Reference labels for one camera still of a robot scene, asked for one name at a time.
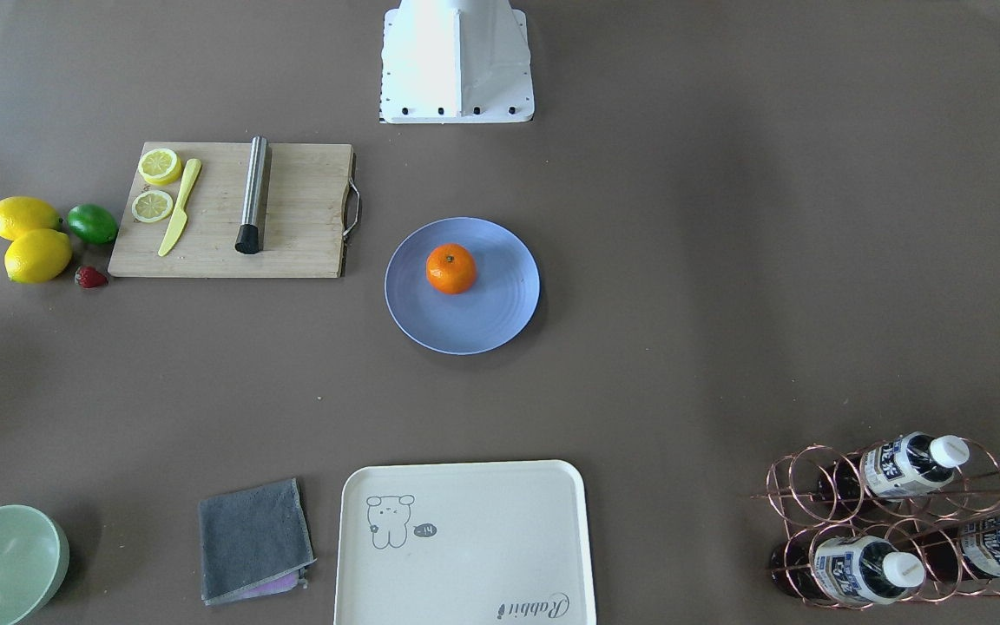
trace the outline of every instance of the bottle label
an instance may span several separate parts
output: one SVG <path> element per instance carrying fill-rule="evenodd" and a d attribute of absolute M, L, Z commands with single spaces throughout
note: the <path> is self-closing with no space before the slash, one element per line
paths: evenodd
<path fill-rule="evenodd" d="M 814 577 L 820 582 L 820 588 L 841 604 L 850 606 L 865 606 L 868 602 L 893 602 L 889 598 L 880 597 L 866 587 L 866 581 L 859 569 L 862 549 L 867 543 L 881 541 L 880 538 L 864 536 L 861 538 L 829 538 L 817 546 L 813 554 Z"/>
<path fill-rule="evenodd" d="M 1000 577 L 1000 515 L 967 523 L 959 546 L 971 564 L 985 573 Z"/>
<path fill-rule="evenodd" d="M 932 482 L 920 474 L 909 460 L 909 442 L 921 432 L 914 431 L 892 443 L 867 451 L 862 457 L 862 476 L 866 488 L 878 497 L 904 498 L 923 495 L 948 482 Z"/>

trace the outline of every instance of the dark bottle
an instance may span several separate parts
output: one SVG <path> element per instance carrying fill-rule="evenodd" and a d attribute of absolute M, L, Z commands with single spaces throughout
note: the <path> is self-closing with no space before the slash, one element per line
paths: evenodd
<path fill-rule="evenodd" d="M 929 534 L 921 546 L 940 582 L 1000 577 L 1000 514 Z"/>
<path fill-rule="evenodd" d="M 864 498 L 900 499 L 931 493 L 951 483 L 956 467 L 968 458 L 970 448 L 962 438 L 933 438 L 914 431 L 874 447 L 858 459 L 848 456 L 850 463 L 840 460 L 828 468 L 831 480 L 820 476 L 817 490 L 821 501 L 838 501 L 841 510 L 861 513 L 873 503 L 865 500 L 859 506 L 860 494 Z M 858 474 L 853 467 L 858 467 Z"/>
<path fill-rule="evenodd" d="M 891 604 L 924 584 L 924 565 L 913 554 L 902 553 L 882 538 L 829 538 L 817 545 L 812 557 L 805 547 L 785 546 L 770 556 L 774 584 L 783 593 L 810 601 L 834 601 L 865 606 Z"/>

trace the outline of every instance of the gray towel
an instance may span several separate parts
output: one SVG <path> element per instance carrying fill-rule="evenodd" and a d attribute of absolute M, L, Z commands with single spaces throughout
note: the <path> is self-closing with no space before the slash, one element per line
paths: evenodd
<path fill-rule="evenodd" d="M 203 602 L 282 593 L 314 562 L 295 478 L 199 502 Z"/>

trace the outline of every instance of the green lime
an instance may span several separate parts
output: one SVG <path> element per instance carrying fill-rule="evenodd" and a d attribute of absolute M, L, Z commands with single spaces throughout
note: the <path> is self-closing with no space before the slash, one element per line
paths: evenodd
<path fill-rule="evenodd" d="M 68 211 L 68 230 L 89 244 L 108 244 L 118 236 L 118 221 L 106 208 L 81 203 Z"/>

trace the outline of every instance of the green bowl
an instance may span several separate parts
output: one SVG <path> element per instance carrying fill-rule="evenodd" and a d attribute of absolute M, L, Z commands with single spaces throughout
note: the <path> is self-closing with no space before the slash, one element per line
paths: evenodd
<path fill-rule="evenodd" d="M 68 539 L 42 511 L 0 507 L 0 625 L 41 608 L 68 570 Z"/>

